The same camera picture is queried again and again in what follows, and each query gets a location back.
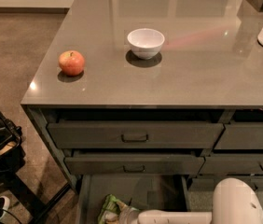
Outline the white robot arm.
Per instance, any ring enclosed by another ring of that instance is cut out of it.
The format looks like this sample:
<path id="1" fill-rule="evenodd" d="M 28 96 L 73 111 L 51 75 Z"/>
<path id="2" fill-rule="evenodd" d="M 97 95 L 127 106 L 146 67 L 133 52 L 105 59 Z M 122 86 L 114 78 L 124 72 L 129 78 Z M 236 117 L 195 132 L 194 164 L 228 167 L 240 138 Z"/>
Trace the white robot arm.
<path id="1" fill-rule="evenodd" d="M 139 211 L 124 206 L 118 224 L 263 224 L 263 208 L 246 183 L 226 178 L 215 187 L 211 212 Z"/>

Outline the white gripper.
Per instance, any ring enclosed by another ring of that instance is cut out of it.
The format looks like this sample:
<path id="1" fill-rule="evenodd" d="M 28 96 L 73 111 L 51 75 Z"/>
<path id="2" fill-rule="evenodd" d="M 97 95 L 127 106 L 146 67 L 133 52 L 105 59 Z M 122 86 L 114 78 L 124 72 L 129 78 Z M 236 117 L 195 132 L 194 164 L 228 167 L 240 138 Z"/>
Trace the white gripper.
<path id="1" fill-rule="evenodd" d="M 121 211 L 118 217 L 119 224 L 138 224 L 139 210 L 129 207 L 122 201 L 116 201 L 116 204 Z"/>

